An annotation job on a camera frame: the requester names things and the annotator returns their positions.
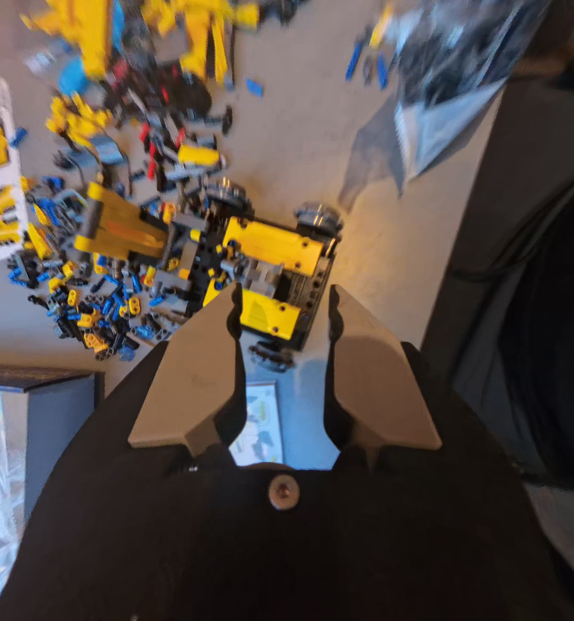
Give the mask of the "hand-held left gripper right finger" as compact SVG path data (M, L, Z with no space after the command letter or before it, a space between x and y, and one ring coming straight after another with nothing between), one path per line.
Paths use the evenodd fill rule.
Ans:
M374 466L383 449L436 452L443 440L399 338L342 286L329 292L323 425Z

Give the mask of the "pile of small building pieces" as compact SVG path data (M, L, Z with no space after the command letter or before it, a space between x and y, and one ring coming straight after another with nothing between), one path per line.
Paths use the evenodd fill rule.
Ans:
M173 329L151 309L163 299L186 307L199 287L179 269L192 224L204 216L202 191L227 164L216 136L189 132L189 122L220 125L198 75L179 62L120 57L100 88L99 107L57 93L48 125L68 146L52 154L60 175L20 177L29 209L25 228L3 220L19 248L6 261L10 284L28 291L61 340L77 340L97 361L132 360L141 341L166 340Z

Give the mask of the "yellow black toy vehicle model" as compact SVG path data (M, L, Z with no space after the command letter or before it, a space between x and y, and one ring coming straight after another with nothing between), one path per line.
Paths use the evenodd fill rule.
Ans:
M341 240L331 206L304 203L287 227L259 218L245 189L204 179L176 202L135 205L93 182L73 248L82 260L138 283L149 306L187 321L230 284L242 289L242 329L258 337L252 360L275 373L306 344Z

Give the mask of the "person's body in dark clothes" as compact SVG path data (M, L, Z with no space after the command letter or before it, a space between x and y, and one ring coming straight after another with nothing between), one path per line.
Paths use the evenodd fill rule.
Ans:
M524 477L574 489L574 92L506 88L422 350Z

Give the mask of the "light blue brick separator tool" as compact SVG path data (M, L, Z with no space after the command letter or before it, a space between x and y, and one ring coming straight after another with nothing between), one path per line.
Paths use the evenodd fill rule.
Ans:
M67 62L58 76L58 91L66 97L72 97L75 94L81 96L90 85L91 81L85 73L82 58L79 56Z

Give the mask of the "clear plastic parts bag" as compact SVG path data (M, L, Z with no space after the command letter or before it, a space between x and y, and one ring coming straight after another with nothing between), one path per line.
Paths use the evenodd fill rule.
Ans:
M401 187L450 147L506 84L549 1L421 1L392 19Z

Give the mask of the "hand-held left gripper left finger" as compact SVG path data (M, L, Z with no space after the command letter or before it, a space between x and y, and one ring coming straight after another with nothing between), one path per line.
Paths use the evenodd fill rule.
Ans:
M242 310L242 287L229 284L170 338L131 447L185 446L192 457L214 445L229 451L246 422Z

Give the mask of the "white instruction booklet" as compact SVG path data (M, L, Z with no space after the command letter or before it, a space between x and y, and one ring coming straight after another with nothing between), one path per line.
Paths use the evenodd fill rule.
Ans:
M246 423L230 453L239 467L284 463L283 434L276 381L246 385Z

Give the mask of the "dark blue cardboard kit box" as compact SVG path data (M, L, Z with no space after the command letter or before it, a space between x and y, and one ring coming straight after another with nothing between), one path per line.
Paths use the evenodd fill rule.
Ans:
M100 389L92 371L0 365L0 391L28 396L25 524L58 459L95 409Z

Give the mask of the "grey desk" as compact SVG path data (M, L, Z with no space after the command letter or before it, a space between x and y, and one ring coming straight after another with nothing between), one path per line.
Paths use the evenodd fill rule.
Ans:
M236 41L235 111L221 142L227 176L246 188L257 213L288 223L307 200L341 206L339 194L360 128L384 122L389 89L345 82L353 43L380 12L378 1L310 1L291 25L269 21ZM0 1L0 77L14 98L14 118L27 128L22 171L53 174L55 137L45 128L47 84L24 65L43 47L38 32L19 19L17 1ZM435 168L398 195L392 177L375 172L345 215L331 282L344 287L399 338L421 346L501 96L469 130L468 138ZM93 369L105 373L106 392L137 361L95 361L71 340L59 340L29 292L8 282L0 262L0 365Z

